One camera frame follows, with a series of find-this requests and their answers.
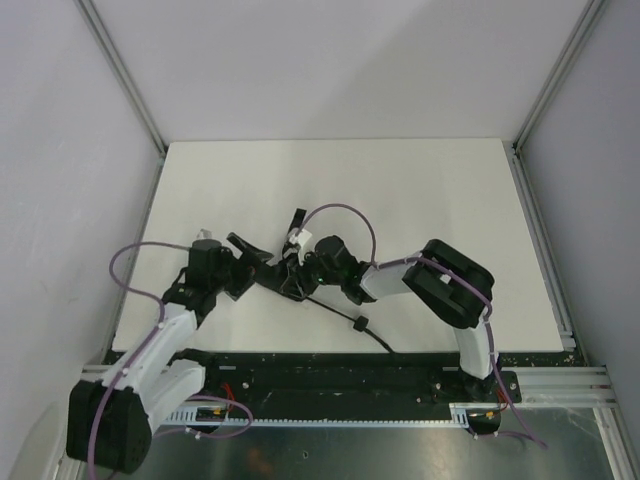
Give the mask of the black folding umbrella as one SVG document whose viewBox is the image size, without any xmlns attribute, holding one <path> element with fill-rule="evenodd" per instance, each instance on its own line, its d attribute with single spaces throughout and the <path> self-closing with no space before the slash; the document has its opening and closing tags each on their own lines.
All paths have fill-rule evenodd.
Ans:
<svg viewBox="0 0 640 480">
<path fill-rule="evenodd" d="M 372 303 L 373 297 L 360 287 L 367 269 L 374 265 L 377 249 L 376 236 L 372 235 L 370 260 L 360 261 L 350 253 L 344 241 L 336 236 L 328 236 L 318 241 L 312 250 L 305 249 L 311 235 L 305 229 L 313 216 L 330 208 L 343 208 L 359 217 L 364 215 L 357 209 L 339 203 L 320 206 L 312 212 L 298 208 L 287 230 L 281 249 L 281 258 L 272 263 L 272 253 L 261 250 L 238 234 L 231 232 L 227 241 L 240 251 L 238 262 L 248 270 L 247 281 L 274 292 L 291 301 L 310 302 L 326 311 L 341 316 L 351 323 L 352 328 L 376 341 L 386 352 L 395 351 L 380 336 L 369 328 L 369 319 L 364 315 L 350 315 L 329 306 L 313 297 L 321 286 L 338 286 L 348 300 L 357 306 Z"/>
</svg>

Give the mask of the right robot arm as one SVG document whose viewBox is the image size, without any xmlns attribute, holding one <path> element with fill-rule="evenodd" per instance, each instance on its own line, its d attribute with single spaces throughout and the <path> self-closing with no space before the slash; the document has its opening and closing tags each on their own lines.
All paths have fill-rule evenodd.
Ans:
<svg viewBox="0 0 640 480">
<path fill-rule="evenodd" d="M 296 301 L 320 286 L 339 287 L 357 305 L 414 294 L 453 329 L 463 379 L 482 385 L 494 374 L 494 343 L 483 325 L 492 311 L 494 276 L 449 244 L 432 239 L 412 255 L 376 266 L 357 259 L 333 235 L 301 259 L 291 253 L 281 264 L 284 280 L 277 292 Z"/>
</svg>

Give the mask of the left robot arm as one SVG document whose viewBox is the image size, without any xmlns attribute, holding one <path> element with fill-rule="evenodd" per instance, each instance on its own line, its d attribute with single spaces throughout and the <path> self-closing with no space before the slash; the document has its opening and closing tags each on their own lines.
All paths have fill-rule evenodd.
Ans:
<svg viewBox="0 0 640 480">
<path fill-rule="evenodd" d="M 247 255 L 198 239 L 162 296 L 159 317 L 120 359 L 93 381 L 81 380 L 68 404 L 66 454 L 92 467 L 131 474 L 143 463 L 156 431 L 199 393 L 206 368 L 174 355 L 200 327 L 220 293 L 239 299 L 253 284 Z"/>
</svg>

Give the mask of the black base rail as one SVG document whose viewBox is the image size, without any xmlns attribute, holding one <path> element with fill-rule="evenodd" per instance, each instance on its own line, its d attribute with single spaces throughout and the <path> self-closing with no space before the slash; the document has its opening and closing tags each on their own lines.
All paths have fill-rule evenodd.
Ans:
<svg viewBox="0 0 640 480">
<path fill-rule="evenodd" d="M 185 349 L 175 359 L 205 366 L 203 394 L 230 387 L 263 422 L 442 420 L 453 403 L 494 407 L 505 386 L 521 401 L 512 371 L 476 380 L 456 353 L 207 353 Z"/>
</svg>

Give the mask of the left aluminium frame post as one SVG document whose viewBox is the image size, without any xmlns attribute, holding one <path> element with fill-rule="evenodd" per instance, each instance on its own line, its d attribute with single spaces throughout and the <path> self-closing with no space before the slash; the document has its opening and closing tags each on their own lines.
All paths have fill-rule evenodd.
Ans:
<svg viewBox="0 0 640 480">
<path fill-rule="evenodd" d="M 75 0 L 82 19 L 88 27 L 92 37 L 102 55 L 104 56 L 114 78 L 120 85 L 125 99 L 130 104 L 135 116 L 138 118 L 143 130 L 151 141 L 160 158 L 165 158 L 168 146 L 162 138 L 159 128 L 148 109 L 143 96 L 136 85 L 126 63 L 121 56 L 109 29 L 102 19 L 94 1 Z"/>
</svg>

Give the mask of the aluminium frame post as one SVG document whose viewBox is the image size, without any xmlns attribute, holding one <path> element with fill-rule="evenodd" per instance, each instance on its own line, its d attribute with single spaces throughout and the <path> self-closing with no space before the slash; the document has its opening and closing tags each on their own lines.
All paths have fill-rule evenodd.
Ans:
<svg viewBox="0 0 640 480">
<path fill-rule="evenodd" d="M 590 0 L 586 2 L 522 126 L 512 141 L 512 148 L 516 154 L 520 154 L 530 140 L 609 5 L 610 1 L 607 0 Z"/>
<path fill-rule="evenodd" d="M 92 37 L 102 55 L 104 56 L 114 78 L 120 85 L 125 99 L 130 104 L 135 116 L 138 118 L 143 130 L 151 141 L 160 158 L 165 158 L 168 146 L 162 138 L 159 128 L 148 109 L 143 96 L 136 85 L 126 63 L 121 56 L 109 29 L 102 19 L 94 1 L 75 0 L 82 19 L 88 27 Z"/>
</svg>

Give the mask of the right aluminium frame post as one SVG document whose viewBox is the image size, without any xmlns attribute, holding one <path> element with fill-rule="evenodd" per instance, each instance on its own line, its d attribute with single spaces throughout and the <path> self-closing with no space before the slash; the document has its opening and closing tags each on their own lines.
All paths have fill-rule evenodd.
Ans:
<svg viewBox="0 0 640 480">
<path fill-rule="evenodd" d="M 512 148 L 516 154 L 520 154 L 530 140 L 609 5 L 610 1 L 607 0 L 590 0 L 586 2 L 522 126 L 512 141 Z"/>
</svg>

